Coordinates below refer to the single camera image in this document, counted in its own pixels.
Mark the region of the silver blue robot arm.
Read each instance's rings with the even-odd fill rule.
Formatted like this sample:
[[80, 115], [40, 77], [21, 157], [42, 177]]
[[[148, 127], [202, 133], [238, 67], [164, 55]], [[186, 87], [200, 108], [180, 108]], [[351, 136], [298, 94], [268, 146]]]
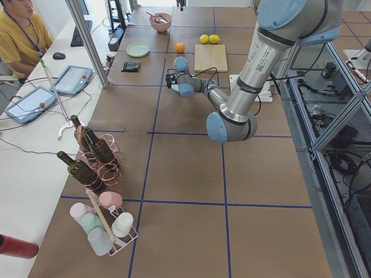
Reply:
[[213, 81], [191, 76], [188, 61], [174, 61], [174, 81], [182, 97], [203, 93], [217, 110], [206, 130], [215, 142], [244, 141], [257, 130], [250, 108], [282, 53], [293, 46], [318, 45], [340, 35], [343, 1], [260, 1], [248, 59], [230, 94]]

